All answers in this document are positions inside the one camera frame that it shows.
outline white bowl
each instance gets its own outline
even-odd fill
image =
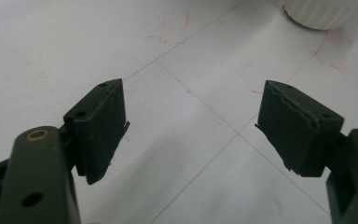
[[[284,9],[296,22],[311,29],[342,25],[358,8],[358,0],[285,0]]]

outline screw hole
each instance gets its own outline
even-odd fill
[[[77,113],[75,113],[75,115],[77,116],[77,117],[84,117],[84,116],[86,116],[86,112],[84,112],[84,111],[80,111],[80,112],[77,112]]]
[[[331,115],[328,114],[322,114],[322,117],[325,119],[331,119]]]
[[[46,136],[48,136],[48,130],[42,129],[28,133],[26,138],[28,141],[37,141],[45,138]]]
[[[22,206],[32,207],[32,206],[36,205],[37,203],[40,203],[40,201],[42,201],[42,199],[43,199],[42,193],[40,193],[40,192],[32,193],[32,194],[26,196],[22,200]]]

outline white table surface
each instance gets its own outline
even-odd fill
[[[123,78],[128,120],[104,179],[74,172],[83,223],[331,223],[325,179],[287,171],[255,128],[264,82],[358,128],[358,11],[334,31],[282,0],[0,0],[0,161]]]

